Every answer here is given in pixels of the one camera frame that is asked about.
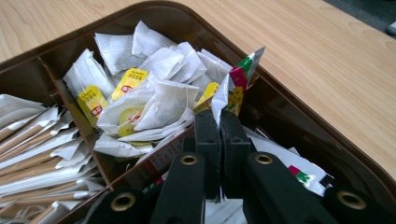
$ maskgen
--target gray floor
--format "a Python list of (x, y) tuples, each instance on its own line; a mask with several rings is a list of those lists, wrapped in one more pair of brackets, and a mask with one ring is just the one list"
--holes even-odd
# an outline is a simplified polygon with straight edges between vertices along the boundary
[(324, 0), (375, 29), (396, 38), (387, 32), (387, 27), (396, 21), (396, 0)]

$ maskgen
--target brown plastic organizer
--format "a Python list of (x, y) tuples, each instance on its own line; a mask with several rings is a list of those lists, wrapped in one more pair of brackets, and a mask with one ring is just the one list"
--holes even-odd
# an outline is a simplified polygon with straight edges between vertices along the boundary
[[(191, 9), (172, 2), (145, 2), (0, 64), (1, 93), (48, 105), (65, 105), (71, 112), (105, 178), (105, 190), (142, 187), (146, 184), (141, 183), (145, 179), (141, 176), (142, 170), (147, 167), (141, 165), (123, 172), (112, 157), (92, 150), (98, 133), (83, 116), (62, 77), (84, 49), (94, 51), (95, 59), (103, 63), (93, 39), (94, 33), (130, 35), (139, 21), (177, 43), (188, 41), (197, 50), (207, 49), (229, 64), (237, 64), (247, 56)], [(396, 212), (396, 183), (390, 175), (262, 67), (258, 68), (256, 80), (247, 91), (239, 117), (244, 125), (265, 131), (280, 145), (296, 147), (303, 157), (334, 176), (333, 185), (361, 190)], [(76, 208), (62, 222), (71, 223), (83, 218), (100, 195)]]

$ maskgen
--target brass grommet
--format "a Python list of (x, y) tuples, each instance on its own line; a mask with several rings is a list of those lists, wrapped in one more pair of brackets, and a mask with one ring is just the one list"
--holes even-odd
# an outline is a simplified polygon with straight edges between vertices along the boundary
[[(120, 203), (120, 200), (128, 200), (126, 201), (127, 203)], [(111, 201), (111, 209), (113, 209), (116, 212), (123, 212), (127, 210), (128, 208), (132, 207), (134, 203), (136, 202), (136, 197), (130, 193), (130, 192), (125, 192), (117, 195)]]
[(345, 190), (340, 190), (337, 193), (337, 199), (344, 205), (357, 210), (364, 209), (367, 206), (366, 202), (361, 197)]
[(259, 154), (255, 158), (256, 162), (267, 165), (273, 162), (273, 159), (269, 156)]
[(198, 158), (195, 156), (187, 155), (182, 157), (180, 161), (185, 165), (193, 165), (198, 162)]

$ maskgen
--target yellow tea label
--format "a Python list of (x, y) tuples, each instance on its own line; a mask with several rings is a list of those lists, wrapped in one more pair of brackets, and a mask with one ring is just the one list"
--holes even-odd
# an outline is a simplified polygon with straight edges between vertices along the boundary
[(89, 86), (78, 95), (77, 102), (92, 127), (97, 128), (96, 122), (103, 109), (107, 107), (107, 101), (99, 89)]
[(133, 133), (136, 133), (134, 130), (134, 125), (132, 124), (135, 120), (139, 119), (142, 115), (144, 105), (137, 105), (128, 109), (125, 109), (120, 114), (120, 127), (119, 127), (119, 136), (124, 137)]
[(146, 77), (148, 76), (148, 72), (144, 70), (139, 70), (137, 68), (131, 68), (125, 72), (125, 75), (122, 77), (119, 85), (111, 94), (111, 98), (113, 100), (119, 99), (126, 92), (138, 86)]
[(217, 82), (211, 82), (207, 85), (204, 93), (199, 99), (197, 105), (193, 109), (194, 113), (198, 113), (205, 109), (211, 108), (212, 98), (215, 95), (216, 91), (218, 91), (220, 85)]

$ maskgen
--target wooden table surface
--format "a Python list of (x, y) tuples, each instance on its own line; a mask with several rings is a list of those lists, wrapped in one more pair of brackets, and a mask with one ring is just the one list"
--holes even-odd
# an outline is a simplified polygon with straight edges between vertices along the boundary
[[(396, 179), (396, 41), (320, 0), (177, 0)], [(139, 0), (2, 0), (0, 63)]]

